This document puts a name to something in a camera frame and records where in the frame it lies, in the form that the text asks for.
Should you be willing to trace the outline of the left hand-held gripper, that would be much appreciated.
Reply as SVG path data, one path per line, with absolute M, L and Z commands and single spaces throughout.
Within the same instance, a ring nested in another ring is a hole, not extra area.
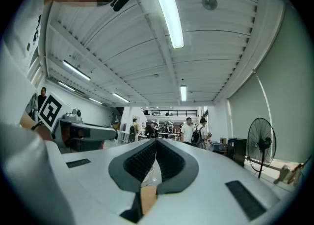
M 38 134 L 60 150 L 102 150 L 103 141 L 115 139 L 117 130 L 84 123 L 81 111 L 50 93 L 39 109 Z

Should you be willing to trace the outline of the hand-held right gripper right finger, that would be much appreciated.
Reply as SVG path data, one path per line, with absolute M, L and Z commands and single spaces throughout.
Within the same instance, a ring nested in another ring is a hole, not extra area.
M 226 186 L 239 181 L 266 209 L 279 202 L 275 193 L 247 169 L 211 151 L 169 140 L 168 143 L 192 155 L 199 172 L 181 193 L 158 196 L 144 216 L 146 225 L 245 225 L 249 218 Z

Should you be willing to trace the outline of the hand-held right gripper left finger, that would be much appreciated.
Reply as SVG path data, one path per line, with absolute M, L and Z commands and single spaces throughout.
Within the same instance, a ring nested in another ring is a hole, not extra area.
M 137 222 L 157 201 L 157 187 L 143 185 L 156 160 L 154 139 L 104 150 L 67 153 L 63 159 L 107 210 Z

